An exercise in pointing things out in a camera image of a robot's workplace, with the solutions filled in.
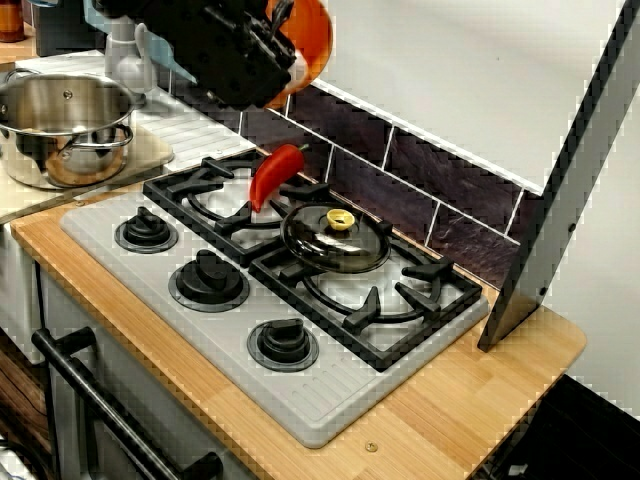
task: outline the small pot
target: small pot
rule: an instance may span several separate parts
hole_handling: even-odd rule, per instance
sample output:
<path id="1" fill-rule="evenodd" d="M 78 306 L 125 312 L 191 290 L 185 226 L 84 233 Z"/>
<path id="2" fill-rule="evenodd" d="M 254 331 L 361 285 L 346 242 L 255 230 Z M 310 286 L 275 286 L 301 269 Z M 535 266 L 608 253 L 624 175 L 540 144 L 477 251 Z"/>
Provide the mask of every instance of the small pot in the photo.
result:
<path id="1" fill-rule="evenodd" d="M 337 203 L 307 203 L 293 209 L 282 221 L 281 235 L 291 253 L 323 272 L 369 272 L 386 262 L 391 252 L 386 227 Z"/>
<path id="2" fill-rule="evenodd" d="M 38 188 L 92 185 L 126 165 L 134 95 L 95 75 L 38 74 L 0 86 L 0 145 L 9 176 Z"/>

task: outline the robotic arm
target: robotic arm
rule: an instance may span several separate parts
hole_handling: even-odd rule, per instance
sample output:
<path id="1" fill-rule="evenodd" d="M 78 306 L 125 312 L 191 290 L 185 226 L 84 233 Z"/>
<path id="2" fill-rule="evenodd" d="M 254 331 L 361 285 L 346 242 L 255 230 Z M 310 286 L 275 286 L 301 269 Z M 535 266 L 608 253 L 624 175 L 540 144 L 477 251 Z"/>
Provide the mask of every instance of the robotic arm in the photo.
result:
<path id="1" fill-rule="evenodd" d="M 294 45 L 280 31 L 292 14 L 293 0 L 275 2 L 271 18 L 267 16 L 269 0 L 92 2 L 107 18 L 128 16 L 163 37 L 173 46 L 176 61 L 198 84 L 236 110 L 269 106 L 283 93 L 299 90 L 312 80 L 301 53 L 304 46 Z M 319 3 L 316 8 L 323 9 Z M 315 17 L 305 21 L 313 22 Z"/>

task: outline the stove knob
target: stove knob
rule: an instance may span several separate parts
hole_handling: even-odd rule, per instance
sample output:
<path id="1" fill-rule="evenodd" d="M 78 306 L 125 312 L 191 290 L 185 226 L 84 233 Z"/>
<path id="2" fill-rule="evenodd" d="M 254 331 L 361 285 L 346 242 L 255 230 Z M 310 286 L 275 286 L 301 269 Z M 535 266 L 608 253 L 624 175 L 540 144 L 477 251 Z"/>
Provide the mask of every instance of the stove knob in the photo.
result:
<path id="1" fill-rule="evenodd" d="M 233 267 L 208 250 L 196 255 L 196 272 L 200 280 L 213 290 L 224 290 Z"/>
<path id="2" fill-rule="evenodd" d="M 207 305 L 231 302 L 244 286 L 242 273 L 215 253 L 200 250 L 178 278 L 177 287 L 189 300 Z"/>
<path id="3" fill-rule="evenodd" d="M 138 214 L 126 222 L 123 234 L 133 245 L 153 247 L 168 241 L 171 231 L 167 222 L 145 207 L 138 207 Z"/>
<path id="4" fill-rule="evenodd" d="M 299 318 L 269 322 L 258 336 L 260 352 L 279 363 L 303 361 L 311 350 L 309 334 Z"/>

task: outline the yellow lid knob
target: yellow lid knob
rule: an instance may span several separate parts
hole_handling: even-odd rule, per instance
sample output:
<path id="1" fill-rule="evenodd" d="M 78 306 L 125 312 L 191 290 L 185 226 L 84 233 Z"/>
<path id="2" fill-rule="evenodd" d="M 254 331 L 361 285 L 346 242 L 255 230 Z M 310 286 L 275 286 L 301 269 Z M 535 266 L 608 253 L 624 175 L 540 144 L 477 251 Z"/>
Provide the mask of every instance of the yellow lid knob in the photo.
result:
<path id="1" fill-rule="evenodd" d="M 331 228 L 338 232 L 347 230 L 356 222 L 356 219 L 351 212 L 347 212 L 340 208 L 329 210 L 327 212 L 327 220 L 329 221 Z"/>

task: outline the white cutting board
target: white cutting board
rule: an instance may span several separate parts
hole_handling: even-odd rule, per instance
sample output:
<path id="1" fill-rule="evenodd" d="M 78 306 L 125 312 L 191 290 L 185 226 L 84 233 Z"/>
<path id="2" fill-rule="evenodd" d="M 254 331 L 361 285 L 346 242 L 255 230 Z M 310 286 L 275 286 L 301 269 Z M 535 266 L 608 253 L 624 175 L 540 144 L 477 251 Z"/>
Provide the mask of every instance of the white cutting board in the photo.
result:
<path id="1" fill-rule="evenodd" d="M 144 178 L 146 174 L 160 174 L 154 170 L 173 159 L 173 148 L 140 125 L 133 125 L 133 140 L 129 144 L 126 167 L 115 177 L 91 187 L 69 190 L 40 190 L 12 179 L 0 161 L 0 225 L 31 213 L 51 208 L 73 197 L 105 185 L 123 186 Z"/>

